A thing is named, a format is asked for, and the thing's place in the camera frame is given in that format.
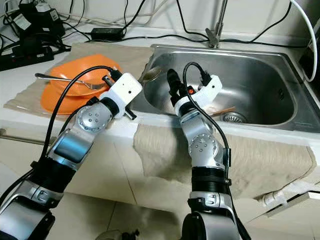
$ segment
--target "cabinet handle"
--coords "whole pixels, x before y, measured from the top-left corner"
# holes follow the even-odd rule
[[[6,130],[4,128],[0,128],[0,139],[7,139],[7,140],[12,140],[12,141],[28,143],[28,144],[37,144],[37,145],[44,145],[45,144],[44,141],[40,141],[40,140],[34,140],[34,139],[29,139],[29,138],[24,138],[24,137],[19,137],[19,136],[6,135]],[[52,136],[49,141],[49,146],[51,146],[52,143],[56,139],[57,139],[56,137]]]

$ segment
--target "stainless steel sink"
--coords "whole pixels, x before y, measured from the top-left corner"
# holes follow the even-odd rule
[[[174,115],[167,71],[174,69],[182,78],[184,66],[192,61],[219,76],[222,82],[223,89],[211,106],[217,111],[236,107],[234,112],[215,117],[216,120],[320,133],[320,110],[285,54],[170,45],[152,47],[155,51],[144,72],[160,66],[163,73],[143,86],[143,92],[132,102],[133,110]],[[194,89],[198,88],[200,74],[196,68],[190,67],[187,81]]]

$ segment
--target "faucet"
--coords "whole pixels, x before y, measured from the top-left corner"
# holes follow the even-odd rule
[[[223,0],[220,10],[220,16],[218,22],[215,25],[215,30],[211,31],[209,28],[205,29],[205,32],[209,38],[209,48],[217,49],[219,47],[222,28],[224,27],[224,17],[227,8],[227,3],[228,0]]]

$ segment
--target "drain strainer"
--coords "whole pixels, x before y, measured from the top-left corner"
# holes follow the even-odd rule
[[[226,114],[221,116],[221,120],[225,122],[231,122],[231,123],[240,123],[240,124],[245,124],[247,123],[247,119],[240,113],[238,112],[227,112]]]

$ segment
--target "beige towel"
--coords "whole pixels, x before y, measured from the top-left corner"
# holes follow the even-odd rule
[[[316,166],[306,146],[226,137],[232,152],[229,177],[235,198],[255,198],[279,190]],[[133,146],[142,160],[145,176],[191,184],[191,158],[181,128],[139,125]]]
[[[153,53],[152,47],[122,46],[105,42],[75,43],[72,45],[70,54],[55,66],[93,54],[102,54],[116,61],[124,72],[131,73],[136,79],[139,79]],[[42,92],[47,83],[44,80],[36,80],[26,90],[18,93],[14,99],[9,100],[4,107],[50,117],[51,113],[46,112],[40,104]]]

